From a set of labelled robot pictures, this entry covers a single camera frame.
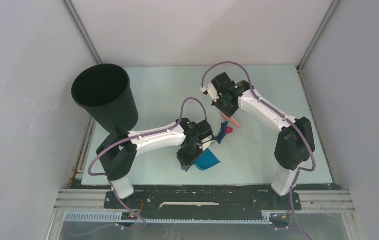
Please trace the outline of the pink hand brush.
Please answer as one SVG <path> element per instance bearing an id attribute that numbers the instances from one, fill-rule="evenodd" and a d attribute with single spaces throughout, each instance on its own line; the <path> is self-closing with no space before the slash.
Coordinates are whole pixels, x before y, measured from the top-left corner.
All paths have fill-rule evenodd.
<path id="1" fill-rule="evenodd" d="M 242 126 L 241 124 L 234 118 L 234 117 L 228 117 L 226 114 L 224 114 L 223 112 L 220 112 L 220 116 L 222 118 L 224 118 L 226 121 L 228 121 L 229 123 L 233 124 L 236 128 L 238 129 L 242 129 Z"/>

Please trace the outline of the blue dustpan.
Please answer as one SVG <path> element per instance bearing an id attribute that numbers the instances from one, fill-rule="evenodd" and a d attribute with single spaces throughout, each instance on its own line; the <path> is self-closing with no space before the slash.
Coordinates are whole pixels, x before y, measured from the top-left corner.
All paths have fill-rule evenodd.
<path id="1" fill-rule="evenodd" d="M 208 148 L 194 163 L 189 166 L 182 165 L 181 169 L 187 172 L 192 166 L 195 166 L 200 171 L 206 171 L 220 163 L 221 161 Z"/>

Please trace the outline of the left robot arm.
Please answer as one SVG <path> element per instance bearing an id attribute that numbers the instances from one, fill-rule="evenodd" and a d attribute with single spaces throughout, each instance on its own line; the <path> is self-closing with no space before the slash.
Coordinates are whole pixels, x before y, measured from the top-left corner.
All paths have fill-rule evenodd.
<path id="1" fill-rule="evenodd" d="M 103 175 L 117 194 L 116 202 L 127 209 L 136 201 L 128 174 L 138 156 L 166 147 L 179 147 L 177 159 L 187 172 L 214 140 L 207 120 L 196 123 L 182 118 L 170 125 L 146 131 L 115 131 L 97 149 L 94 161 L 101 163 Z"/>

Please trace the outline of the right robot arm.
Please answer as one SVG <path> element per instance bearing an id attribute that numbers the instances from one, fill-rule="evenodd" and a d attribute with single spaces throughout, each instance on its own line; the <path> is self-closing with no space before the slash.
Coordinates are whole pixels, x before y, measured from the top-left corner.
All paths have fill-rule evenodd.
<path id="1" fill-rule="evenodd" d="M 225 72 L 203 86 L 201 92 L 208 95 L 212 106 L 229 120 L 241 110 L 274 132 L 277 137 L 274 157 L 278 168 L 271 184 L 274 191 L 268 195 L 268 202 L 274 209 L 283 208 L 289 201 L 287 194 L 295 186 L 298 171 L 314 158 L 316 146 L 311 121 L 284 113 L 264 99 L 250 80 L 236 83 Z"/>

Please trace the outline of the blue paper scrap left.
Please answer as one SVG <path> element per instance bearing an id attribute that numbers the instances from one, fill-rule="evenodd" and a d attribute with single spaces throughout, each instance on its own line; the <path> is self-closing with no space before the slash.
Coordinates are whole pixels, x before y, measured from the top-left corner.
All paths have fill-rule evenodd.
<path id="1" fill-rule="evenodd" d="M 228 121 L 225 121 L 223 123 L 221 123 L 221 127 L 220 127 L 220 131 L 219 133 L 216 135 L 216 137 L 214 138 L 214 140 L 220 145 L 222 143 L 222 141 L 224 140 L 224 138 L 226 137 L 227 135 L 227 127 L 229 125 L 229 122 Z"/>

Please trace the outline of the red paper scrap upper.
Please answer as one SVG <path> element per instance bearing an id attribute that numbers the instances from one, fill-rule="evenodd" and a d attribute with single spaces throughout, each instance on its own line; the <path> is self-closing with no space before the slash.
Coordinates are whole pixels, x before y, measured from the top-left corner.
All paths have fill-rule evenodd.
<path id="1" fill-rule="evenodd" d="M 229 126 L 226 127 L 226 134 L 231 134 L 233 133 L 233 131 L 234 129 L 232 127 L 229 127 Z"/>

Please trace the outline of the black trash bin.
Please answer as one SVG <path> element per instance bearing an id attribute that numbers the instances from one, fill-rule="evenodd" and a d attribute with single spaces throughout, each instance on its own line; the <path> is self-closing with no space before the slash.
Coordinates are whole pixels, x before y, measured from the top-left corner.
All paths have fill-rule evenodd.
<path id="1" fill-rule="evenodd" d="M 74 80 L 71 96 L 107 132 L 131 131 L 139 114 L 130 77 L 115 64 L 99 64 L 84 70 Z"/>

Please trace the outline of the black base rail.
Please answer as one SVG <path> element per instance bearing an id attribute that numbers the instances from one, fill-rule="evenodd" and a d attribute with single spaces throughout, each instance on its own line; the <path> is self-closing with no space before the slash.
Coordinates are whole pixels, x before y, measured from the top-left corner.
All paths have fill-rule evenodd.
<path id="1" fill-rule="evenodd" d="M 107 192 L 103 207 L 142 210 L 140 215 L 147 221 L 263 221 L 267 212 L 302 208 L 297 193 L 278 196 L 269 185 L 141 185 L 122 201 L 112 191 Z"/>

